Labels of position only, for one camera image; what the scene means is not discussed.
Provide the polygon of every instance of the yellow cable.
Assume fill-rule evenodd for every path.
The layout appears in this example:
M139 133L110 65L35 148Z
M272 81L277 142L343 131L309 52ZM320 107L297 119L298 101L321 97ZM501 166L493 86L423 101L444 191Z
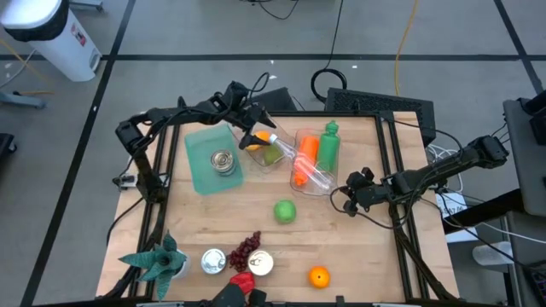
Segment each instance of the yellow cable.
M2 45L4 45L4 47L6 47L6 49L9 50L9 52L11 52L12 55L15 55L15 57L17 58L17 60L19 60L21 63L23 63L25 65L26 68L28 68L31 72L33 72L36 77L40 78L42 81L44 81L46 84L51 84L51 82L44 76L42 75L40 72L38 72L36 69L34 69L34 67L32 67L29 63L26 63L25 60L23 60L23 58L21 58L18 54L17 54L17 51L15 51L8 43L6 43L3 39L0 38L0 43Z
M419 4L419 0L415 0L413 2L413 8L411 9L411 15L409 16L408 25L406 26L406 29L404 30L404 35L402 36L402 41L400 41L400 45L398 46L398 51L396 53L396 59L394 60L394 89L396 90L396 96L399 96L399 91L400 91L398 89L398 58L400 57L400 53L402 52L402 48L406 41L406 37L408 36L408 32L410 31L411 24L413 23L413 19L415 18L415 12L417 12L418 4Z

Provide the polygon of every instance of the white paper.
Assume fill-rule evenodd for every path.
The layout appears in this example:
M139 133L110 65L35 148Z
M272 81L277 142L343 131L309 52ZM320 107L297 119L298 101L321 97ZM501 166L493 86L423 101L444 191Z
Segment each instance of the white paper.
M459 211L463 211L467 209L466 205L462 205L462 204L466 204L466 202L464 201L464 198L462 197L462 195L458 193L445 193L444 200L445 200L445 205L450 210L451 214L455 214ZM445 210L444 201L442 200L442 197L438 194L436 194L436 203L438 204L438 207L442 210L442 217L443 218L448 217L450 214ZM472 231L476 235L476 229L474 227L468 227L468 230ZM457 231L455 233L446 235L445 239L447 240L448 243L477 240L473 235L469 234L465 230Z

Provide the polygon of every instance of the succulent plant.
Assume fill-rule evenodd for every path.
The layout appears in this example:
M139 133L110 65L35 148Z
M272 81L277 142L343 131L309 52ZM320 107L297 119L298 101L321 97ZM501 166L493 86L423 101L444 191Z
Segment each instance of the succulent plant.
M153 251L129 254L119 261L146 269L146 273L138 281L155 281L157 298L160 301L169 290L171 278L182 269L186 255L177 251L177 242L167 231L163 238L163 246L155 244Z

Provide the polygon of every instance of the red grapes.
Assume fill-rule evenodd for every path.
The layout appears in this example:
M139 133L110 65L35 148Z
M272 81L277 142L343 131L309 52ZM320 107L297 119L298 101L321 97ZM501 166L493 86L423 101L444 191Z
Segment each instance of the red grapes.
M261 234L261 231L256 231L255 233L253 233L252 237L246 238L243 242L241 242L237 249L235 249L233 252L231 252L230 255L228 255L230 268L235 267L235 269L239 273L247 269L248 256L250 256L252 252L258 249L259 237Z

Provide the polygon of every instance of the orange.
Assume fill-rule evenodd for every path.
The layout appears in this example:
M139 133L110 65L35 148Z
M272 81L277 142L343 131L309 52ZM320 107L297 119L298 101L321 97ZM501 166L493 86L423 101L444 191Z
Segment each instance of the orange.
M257 136L259 139L262 139L266 142L270 140L270 133L267 131L257 131L256 133L254 133L254 136ZM254 151L261 147L262 147L261 145L250 145L247 147L247 150Z
M324 267L313 267L309 271L309 282L315 288L323 289L330 283L330 273Z

